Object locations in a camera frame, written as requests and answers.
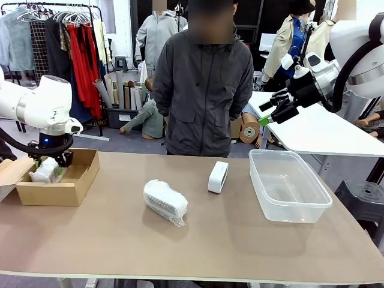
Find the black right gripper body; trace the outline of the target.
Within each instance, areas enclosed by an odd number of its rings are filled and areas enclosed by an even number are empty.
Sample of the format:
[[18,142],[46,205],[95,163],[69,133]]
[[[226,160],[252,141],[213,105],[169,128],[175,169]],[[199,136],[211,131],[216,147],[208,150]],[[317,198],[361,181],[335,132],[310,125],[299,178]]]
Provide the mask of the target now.
[[323,99],[321,90],[318,89],[313,78],[290,79],[288,91],[293,97],[295,107],[310,107]]

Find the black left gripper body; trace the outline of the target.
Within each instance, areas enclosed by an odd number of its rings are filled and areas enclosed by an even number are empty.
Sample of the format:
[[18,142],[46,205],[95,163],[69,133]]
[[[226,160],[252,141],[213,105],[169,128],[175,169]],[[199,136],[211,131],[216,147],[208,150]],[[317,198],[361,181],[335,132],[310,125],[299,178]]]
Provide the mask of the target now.
[[63,153],[64,151],[69,151],[68,149],[63,148],[47,148],[47,149],[36,149],[36,156],[47,156],[56,159],[56,156]]

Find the bubble clock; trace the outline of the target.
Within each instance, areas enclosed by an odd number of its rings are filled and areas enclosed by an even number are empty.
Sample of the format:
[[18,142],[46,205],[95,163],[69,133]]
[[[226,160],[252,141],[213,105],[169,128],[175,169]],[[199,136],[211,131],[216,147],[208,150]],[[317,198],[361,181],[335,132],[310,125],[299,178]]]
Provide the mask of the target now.
[[54,158],[48,157],[34,172],[29,172],[29,176],[32,182],[53,184],[60,182],[66,171],[67,169],[60,167]]
[[146,205],[158,215],[177,227],[185,225],[183,217],[187,213],[188,201],[168,183],[159,179],[150,180],[143,188],[143,197]]

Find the white digital alarm clock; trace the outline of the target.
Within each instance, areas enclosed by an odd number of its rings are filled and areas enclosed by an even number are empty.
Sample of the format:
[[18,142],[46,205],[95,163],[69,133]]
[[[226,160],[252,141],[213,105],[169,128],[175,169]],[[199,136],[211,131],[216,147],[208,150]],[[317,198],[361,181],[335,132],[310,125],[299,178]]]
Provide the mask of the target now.
[[220,194],[227,178],[229,164],[217,161],[208,179],[208,191]]

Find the beige coat mannequin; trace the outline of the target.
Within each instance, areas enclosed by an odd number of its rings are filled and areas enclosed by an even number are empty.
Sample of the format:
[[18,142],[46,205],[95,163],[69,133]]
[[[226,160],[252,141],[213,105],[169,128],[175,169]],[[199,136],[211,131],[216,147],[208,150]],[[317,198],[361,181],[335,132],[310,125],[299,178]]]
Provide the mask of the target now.
[[263,91],[277,92],[286,87],[286,80],[293,77],[294,71],[286,71],[281,59],[287,53],[299,56],[305,43],[305,29],[310,14],[289,15],[276,33],[272,49],[263,69]]

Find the cream vest mannequin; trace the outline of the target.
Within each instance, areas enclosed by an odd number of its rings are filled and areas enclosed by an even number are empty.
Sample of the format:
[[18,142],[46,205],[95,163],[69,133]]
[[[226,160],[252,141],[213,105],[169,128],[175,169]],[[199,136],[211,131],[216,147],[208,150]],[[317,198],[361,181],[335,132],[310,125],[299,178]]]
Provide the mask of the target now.
[[356,20],[356,0],[337,0],[335,16],[331,20],[322,22],[314,30],[309,38],[305,54],[315,53],[318,57],[324,59],[331,29],[340,20]]

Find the person in dark grey jacket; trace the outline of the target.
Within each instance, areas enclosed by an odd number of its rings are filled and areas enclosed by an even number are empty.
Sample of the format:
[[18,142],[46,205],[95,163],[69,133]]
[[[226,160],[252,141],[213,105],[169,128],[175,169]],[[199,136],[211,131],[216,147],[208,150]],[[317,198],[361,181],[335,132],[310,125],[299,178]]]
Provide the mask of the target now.
[[188,28],[160,53],[153,97],[169,155],[226,157],[231,122],[253,91],[253,57],[233,17],[239,0],[188,0]]

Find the beige paper roll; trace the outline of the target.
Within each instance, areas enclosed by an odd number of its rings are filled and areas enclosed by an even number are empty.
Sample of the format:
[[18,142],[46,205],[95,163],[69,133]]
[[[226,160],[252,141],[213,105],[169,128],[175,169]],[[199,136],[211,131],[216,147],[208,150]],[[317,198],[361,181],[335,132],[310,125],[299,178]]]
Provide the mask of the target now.
[[106,84],[107,94],[110,98],[110,102],[112,104],[119,104],[118,92],[117,89],[114,88],[113,79],[109,73],[104,76],[104,81]]

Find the red hanging dress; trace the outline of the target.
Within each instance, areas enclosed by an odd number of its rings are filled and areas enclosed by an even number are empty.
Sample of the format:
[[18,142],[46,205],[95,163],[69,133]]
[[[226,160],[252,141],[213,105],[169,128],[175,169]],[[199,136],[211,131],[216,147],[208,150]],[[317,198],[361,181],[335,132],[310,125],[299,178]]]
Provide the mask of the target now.
[[100,94],[94,83],[100,78],[98,53],[90,26],[67,25],[79,99],[93,117],[101,116]]

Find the tall grey cardboard tube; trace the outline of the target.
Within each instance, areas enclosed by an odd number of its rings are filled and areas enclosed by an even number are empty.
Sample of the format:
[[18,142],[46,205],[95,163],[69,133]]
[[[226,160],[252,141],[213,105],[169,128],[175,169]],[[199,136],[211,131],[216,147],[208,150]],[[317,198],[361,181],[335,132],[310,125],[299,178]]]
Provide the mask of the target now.
[[123,88],[123,72],[116,71],[116,82],[118,87],[118,106],[119,109],[124,109],[124,88]]

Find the green shirt mannequin torso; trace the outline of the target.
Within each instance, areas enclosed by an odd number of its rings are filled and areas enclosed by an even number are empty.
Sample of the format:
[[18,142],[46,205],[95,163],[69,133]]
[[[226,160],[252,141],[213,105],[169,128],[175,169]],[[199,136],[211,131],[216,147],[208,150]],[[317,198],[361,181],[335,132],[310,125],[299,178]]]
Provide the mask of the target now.
[[165,120],[158,112],[156,102],[151,95],[138,110],[138,114],[119,130],[121,134],[128,134],[139,125],[142,126],[142,138],[144,139],[160,139],[164,136]]

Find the black hanging garment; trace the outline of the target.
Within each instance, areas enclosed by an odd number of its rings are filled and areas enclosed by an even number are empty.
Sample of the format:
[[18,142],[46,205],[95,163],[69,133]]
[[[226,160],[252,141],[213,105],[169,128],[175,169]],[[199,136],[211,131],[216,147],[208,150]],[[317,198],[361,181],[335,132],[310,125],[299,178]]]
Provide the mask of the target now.
[[45,21],[44,27],[49,74],[70,82],[71,61],[68,53],[61,49],[59,23],[51,17]]

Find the black plastic stool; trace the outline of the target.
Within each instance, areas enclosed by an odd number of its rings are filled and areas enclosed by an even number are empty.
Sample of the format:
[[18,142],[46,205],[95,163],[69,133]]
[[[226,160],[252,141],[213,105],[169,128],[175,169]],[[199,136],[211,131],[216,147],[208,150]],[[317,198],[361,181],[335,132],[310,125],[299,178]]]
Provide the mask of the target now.
[[378,247],[384,236],[384,188],[373,182],[344,180],[334,194]]

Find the cream hanging garment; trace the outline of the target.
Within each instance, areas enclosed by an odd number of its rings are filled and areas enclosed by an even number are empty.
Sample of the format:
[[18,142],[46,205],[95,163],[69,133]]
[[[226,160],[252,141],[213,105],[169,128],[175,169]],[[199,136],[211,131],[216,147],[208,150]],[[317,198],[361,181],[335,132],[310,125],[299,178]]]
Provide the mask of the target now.
[[93,27],[99,59],[104,65],[106,65],[112,60],[112,58],[109,50],[109,41],[107,38],[105,24],[101,19],[95,19],[93,21]]

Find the white floor rail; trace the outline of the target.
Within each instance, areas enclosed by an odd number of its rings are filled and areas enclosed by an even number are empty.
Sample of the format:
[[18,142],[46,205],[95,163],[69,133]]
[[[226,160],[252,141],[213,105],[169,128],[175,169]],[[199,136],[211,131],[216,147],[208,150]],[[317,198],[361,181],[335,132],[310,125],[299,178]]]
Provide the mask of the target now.
[[88,134],[83,134],[83,133],[74,133],[72,136],[73,137],[84,138],[84,139],[100,140],[100,141],[105,141],[105,142],[109,142],[110,141],[109,137],[94,136],[94,135],[88,135]]

